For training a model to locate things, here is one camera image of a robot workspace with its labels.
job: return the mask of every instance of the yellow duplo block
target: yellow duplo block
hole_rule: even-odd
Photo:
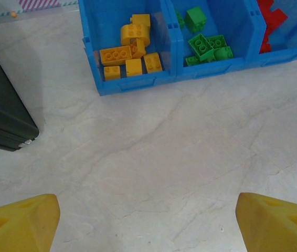
[[[128,59],[125,62],[126,76],[137,76],[143,74],[142,60],[141,59]]]
[[[132,59],[130,46],[121,46],[100,50],[102,65],[120,66],[125,65],[127,59]]]
[[[145,61],[146,70],[148,74],[152,72],[160,72],[163,70],[161,66],[159,54],[157,52],[144,55],[144,61]]]
[[[104,68],[105,80],[117,80],[121,78],[121,68],[119,66],[115,67],[105,67]]]
[[[139,38],[136,38],[136,40],[130,44],[130,47],[133,59],[140,59],[146,54],[144,42]]]
[[[145,46],[150,44],[150,29],[146,25],[124,25],[121,28],[121,44],[129,46],[136,38],[141,39]]]
[[[130,18],[130,22],[134,25],[146,25],[149,29],[151,28],[151,20],[149,14],[133,14]]]
[[[0,207],[0,252],[49,252],[59,219],[53,194]]]
[[[248,252],[297,252],[297,204],[241,193],[236,218]]]

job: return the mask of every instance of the white marble tile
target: white marble tile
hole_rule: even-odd
[[[0,205],[55,193],[52,251],[245,252],[240,192],[297,202],[297,61],[99,97],[78,12],[0,25],[42,133],[0,151]]]

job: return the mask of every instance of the toy building block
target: toy building block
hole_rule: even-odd
[[[230,46],[216,49],[214,52],[214,56],[216,60],[225,60],[225,59],[234,58],[234,55],[232,54]]]
[[[121,28],[121,44],[122,46],[129,46],[134,39],[139,38],[143,40],[144,45],[150,44],[150,29],[146,25],[124,25]]]
[[[297,252],[297,204],[241,193],[236,218],[248,252]]]
[[[130,44],[130,47],[133,59],[140,59],[146,54],[144,41],[139,38],[136,38],[135,41]]]
[[[117,80],[121,78],[121,68],[120,66],[115,67],[105,67],[104,68],[105,80]]]
[[[180,29],[183,29],[185,27],[185,21],[184,21],[184,19],[182,18],[180,12],[177,9],[175,9],[175,14],[176,14],[176,17],[178,19],[178,23],[179,23]]]
[[[145,55],[144,61],[145,61],[146,70],[148,74],[152,72],[160,72],[163,70],[159,59],[159,54],[157,52]]]
[[[142,60],[141,59],[127,59],[125,62],[126,76],[137,76],[143,74]]]
[[[59,219],[53,194],[0,207],[0,252],[49,252]]]
[[[125,60],[132,59],[130,46],[114,47],[100,50],[102,65],[120,66],[125,64]]]
[[[196,33],[205,28],[207,17],[200,7],[195,7],[187,11],[185,23],[191,33]]]
[[[191,66],[195,66],[195,65],[199,65],[201,64],[200,60],[198,58],[196,58],[195,56],[186,58],[186,65],[191,67]]]
[[[149,29],[151,28],[151,20],[149,14],[133,14],[130,18],[130,22],[134,25],[146,25]]]
[[[260,52],[261,54],[265,54],[265,53],[269,53],[272,51],[271,45],[268,43],[263,43],[261,48],[260,48]]]
[[[209,42],[210,46],[212,46],[212,48],[214,49],[219,49],[227,46],[226,40],[224,39],[223,35],[207,37],[206,40]]]
[[[188,43],[195,56],[201,62],[206,61],[208,59],[208,55],[212,55],[214,53],[214,48],[209,44],[209,42],[202,34],[195,36],[194,38],[189,40]]]

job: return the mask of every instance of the storage bin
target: storage bin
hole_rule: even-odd
[[[270,36],[272,52],[259,54],[266,23],[257,0],[81,0],[79,1],[84,44],[100,95],[126,92],[165,83],[221,75],[230,71],[265,67],[297,59],[297,0],[275,0],[288,19]],[[184,18],[186,11],[200,7],[207,17],[205,28],[192,34],[180,29],[175,10]],[[147,53],[158,52],[163,71],[104,81],[99,50],[120,46],[120,28],[132,14],[149,13],[152,43]],[[188,41],[198,34],[224,35],[233,59],[186,66],[193,56]],[[125,69],[121,67],[122,76]]]
[[[281,9],[288,19],[270,35],[272,52],[259,54],[256,66],[271,66],[297,59],[297,0],[275,0],[272,10]]]
[[[81,0],[79,6],[83,42],[100,95],[138,90],[175,81],[176,71],[171,66],[176,61],[177,43],[171,37],[173,31],[168,28],[166,18],[169,18],[169,15],[163,0]],[[142,59],[143,75],[126,77],[125,66],[121,66],[121,79],[105,81],[99,51],[121,46],[121,27],[130,23],[132,14],[150,14],[151,43],[146,47],[146,52],[159,53],[163,71],[147,74]]]

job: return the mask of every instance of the green duplo block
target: green duplo block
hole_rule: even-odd
[[[209,37],[209,38],[207,37],[206,40],[213,47],[213,49],[219,49],[227,46],[226,40],[224,39],[223,35]]]
[[[177,9],[175,9],[175,14],[176,14],[176,17],[178,19],[178,23],[179,23],[180,29],[183,29],[185,27],[185,21],[184,21],[184,19],[182,18],[180,12]]]
[[[207,17],[200,7],[189,9],[186,13],[185,23],[191,33],[196,33],[205,28]]]
[[[215,49],[214,56],[216,60],[225,60],[225,59],[234,58],[234,55],[232,54],[230,46],[226,46],[220,49]]]
[[[208,55],[210,56],[213,54],[214,48],[210,46],[209,42],[202,34],[195,36],[189,40],[188,43],[196,58],[198,58],[201,62],[206,61],[208,59]]]
[[[201,62],[195,56],[186,58],[186,65],[189,66],[189,67],[199,65],[199,64],[201,64]]]

